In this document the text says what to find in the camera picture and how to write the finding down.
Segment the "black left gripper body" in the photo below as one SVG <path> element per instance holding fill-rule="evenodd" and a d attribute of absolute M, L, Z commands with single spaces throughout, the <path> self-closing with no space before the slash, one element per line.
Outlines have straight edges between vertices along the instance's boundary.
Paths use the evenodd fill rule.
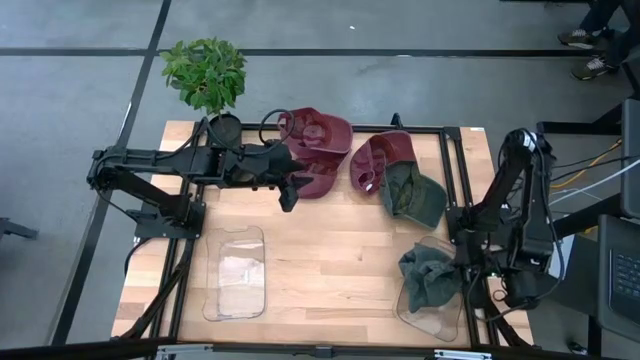
<path fill-rule="evenodd" d="M 240 167 L 252 175 L 253 182 L 258 186 L 278 186 L 284 178 L 294 175 L 294 172 L 283 173 L 279 164 L 276 166 L 269 164 L 269 160 L 265 156 L 265 145 L 242 144 L 240 150 L 243 155 Z"/>

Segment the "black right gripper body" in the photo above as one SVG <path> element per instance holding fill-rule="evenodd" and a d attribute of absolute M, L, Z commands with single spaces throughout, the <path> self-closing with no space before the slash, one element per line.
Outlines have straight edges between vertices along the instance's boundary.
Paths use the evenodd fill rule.
<path fill-rule="evenodd" d="M 484 262 L 482 264 L 482 308 L 496 309 L 495 300 L 485 285 L 485 278 L 497 277 L 504 292 L 498 302 L 509 309 L 533 309 L 541 298 L 536 277 L 541 274 L 540 262 Z"/>

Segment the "dark green cloth pile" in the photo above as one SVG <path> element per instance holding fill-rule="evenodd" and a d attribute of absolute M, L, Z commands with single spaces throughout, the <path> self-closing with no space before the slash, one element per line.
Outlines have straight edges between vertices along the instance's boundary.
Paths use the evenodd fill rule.
<path fill-rule="evenodd" d="M 446 190 L 423 175 L 416 161 L 397 161 L 384 169 L 380 196 L 393 218 L 411 220 L 435 229 L 448 204 Z"/>
<path fill-rule="evenodd" d="M 462 288 L 453 259 L 437 248 L 415 243 L 402 255 L 398 266 L 404 277 L 410 313 L 446 305 Z"/>

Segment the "clear plastic bin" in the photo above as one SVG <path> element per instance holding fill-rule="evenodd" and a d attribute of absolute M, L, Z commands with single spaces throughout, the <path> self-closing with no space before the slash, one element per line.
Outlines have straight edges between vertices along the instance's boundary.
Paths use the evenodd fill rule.
<path fill-rule="evenodd" d="M 425 236 L 415 243 L 437 248 L 448 254 L 454 262 L 454 252 L 435 237 Z M 434 336 L 439 340 L 452 342 L 458 335 L 458 321 L 462 309 L 463 299 L 461 288 L 446 305 L 421 308 L 415 313 L 410 313 L 408 310 L 408 295 L 404 288 L 404 277 L 402 275 L 394 312 L 395 315 L 407 325 Z"/>
<path fill-rule="evenodd" d="M 206 239 L 206 299 L 202 314 L 221 322 L 260 316 L 266 306 L 266 260 L 261 228 L 217 228 Z"/>

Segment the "white box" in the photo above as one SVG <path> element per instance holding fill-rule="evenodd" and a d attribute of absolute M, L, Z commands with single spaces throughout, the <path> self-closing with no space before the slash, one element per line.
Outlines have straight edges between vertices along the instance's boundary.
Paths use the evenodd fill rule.
<path fill-rule="evenodd" d="M 560 248 L 553 250 L 547 275 L 561 280 L 566 278 L 574 240 L 575 235 L 568 235 L 559 241 Z"/>

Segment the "black desk leg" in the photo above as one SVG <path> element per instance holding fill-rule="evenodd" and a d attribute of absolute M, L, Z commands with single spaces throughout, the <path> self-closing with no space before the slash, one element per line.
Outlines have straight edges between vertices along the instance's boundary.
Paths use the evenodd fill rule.
<path fill-rule="evenodd" d="M 621 217 L 621 194 L 612 195 L 553 222 L 558 238 L 564 238 L 598 225 L 601 215 Z"/>

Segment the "dark gray laptop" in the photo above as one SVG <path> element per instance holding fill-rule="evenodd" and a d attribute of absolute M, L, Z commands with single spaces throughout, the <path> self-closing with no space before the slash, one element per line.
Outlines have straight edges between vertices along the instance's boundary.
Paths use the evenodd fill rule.
<path fill-rule="evenodd" d="M 598 246 L 597 321 L 640 343 L 640 225 L 600 215 Z"/>

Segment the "potted green plant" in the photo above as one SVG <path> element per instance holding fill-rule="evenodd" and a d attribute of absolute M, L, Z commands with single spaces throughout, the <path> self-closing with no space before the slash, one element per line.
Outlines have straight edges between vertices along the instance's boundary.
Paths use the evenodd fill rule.
<path fill-rule="evenodd" d="M 205 117 L 197 134 L 219 141 L 225 150 L 236 153 L 231 145 L 213 133 L 208 116 L 220 118 L 225 108 L 234 108 L 237 97 L 245 92 L 246 59 L 229 41 L 201 38 L 185 43 L 178 41 L 168 51 L 160 53 L 166 65 L 162 70 L 167 87 L 179 91 L 179 100 L 194 110 L 203 110 Z"/>

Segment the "black stand base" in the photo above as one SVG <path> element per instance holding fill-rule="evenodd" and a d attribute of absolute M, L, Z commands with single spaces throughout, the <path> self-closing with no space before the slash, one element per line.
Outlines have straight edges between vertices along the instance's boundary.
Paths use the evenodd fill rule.
<path fill-rule="evenodd" d="M 539 133 L 564 135 L 606 135 L 622 134 L 622 105 L 619 104 L 593 122 L 541 121 L 536 124 Z"/>

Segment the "dark gray monitor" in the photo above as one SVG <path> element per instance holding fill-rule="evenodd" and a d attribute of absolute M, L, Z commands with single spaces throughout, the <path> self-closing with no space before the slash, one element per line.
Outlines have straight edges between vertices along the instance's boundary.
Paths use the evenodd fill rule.
<path fill-rule="evenodd" d="M 623 162 L 622 210 L 640 219 L 640 100 L 627 99 L 622 107 Z"/>

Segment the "person's shoe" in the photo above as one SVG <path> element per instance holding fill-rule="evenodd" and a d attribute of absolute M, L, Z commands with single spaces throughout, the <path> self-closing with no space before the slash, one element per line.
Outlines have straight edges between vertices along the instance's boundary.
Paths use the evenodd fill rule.
<path fill-rule="evenodd" d="M 578 65 L 571 70 L 571 75 L 580 81 L 595 79 L 606 74 L 615 74 L 619 70 L 618 65 L 610 64 L 604 56 L 594 57 L 588 62 Z"/>
<path fill-rule="evenodd" d="M 584 29 L 575 29 L 557 35 L 558 41 L 565 46 L 590 50 L 595 47 L 598 37 Z"/>

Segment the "black stand foot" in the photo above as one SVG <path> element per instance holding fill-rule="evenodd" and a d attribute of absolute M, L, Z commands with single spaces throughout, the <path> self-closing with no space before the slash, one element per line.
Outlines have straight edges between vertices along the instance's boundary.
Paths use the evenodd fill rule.
<path fill-rule="evenodd" d="M 0 241 L 5 235 L 16 235 L 25 239 L 36 239 L 38 231 L 12 222 L 9 218 L 0 218 Z"/>

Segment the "person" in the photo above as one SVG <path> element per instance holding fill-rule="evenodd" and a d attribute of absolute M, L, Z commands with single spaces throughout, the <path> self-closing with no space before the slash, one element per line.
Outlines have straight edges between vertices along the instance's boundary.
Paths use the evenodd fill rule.
<path fill-rule="evenodd" d="M 594 0 L 579 25 L 579 29 L 588 33 L 600 31 L 607 26 L 618 7 L 627 11 L 629 28 L 608 45 L 606 60 L 613 66 L 619 66 L 631 49 L 640 44 L 640 0 Z"/>

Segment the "black crossbar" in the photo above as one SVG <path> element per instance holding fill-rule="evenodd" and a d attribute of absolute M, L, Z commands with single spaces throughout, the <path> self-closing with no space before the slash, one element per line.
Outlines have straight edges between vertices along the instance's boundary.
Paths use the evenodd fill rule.
<path fill-rule="evenodd" d="M 162 345 L 179 344 L 173 338 L 117 339 L 101 342 L 49 345 L 39 347 L 0 350 L 0 360 L 131 360 L 155 357 L 157 348 Z M 592 355 L 577 355 L 546 351 L 536 348 L 499 347 L 479 345 L 471 348 L 445 347 L 365 347 L 333 345 L 275 345 L 240 343 L 202 343 L 212 344 L 214 352 L 226 353 L 265 353 L 289 354 L 292 356 L 310 356 L 327 360 L 339 356 L 406 356 L 435 360 L 436 349 L 462 350 L 491 353 L 493 360 L 622 360 L 620 358 Z"/>

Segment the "silver metal bracket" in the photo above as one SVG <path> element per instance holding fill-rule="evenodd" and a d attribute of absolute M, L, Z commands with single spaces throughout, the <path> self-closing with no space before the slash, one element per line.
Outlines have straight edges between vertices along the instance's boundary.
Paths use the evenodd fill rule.
<path fill-rule="evenodd" d="M 178 355 L 212 352 L 212 344 L 173 344 L 157 348 L 154 360 L 175 360 Z"/>
<path fill-rule="evenodd" d="M 436 349 L 434 351 L 435 360 L 493 360 L 491 353 Z"/>

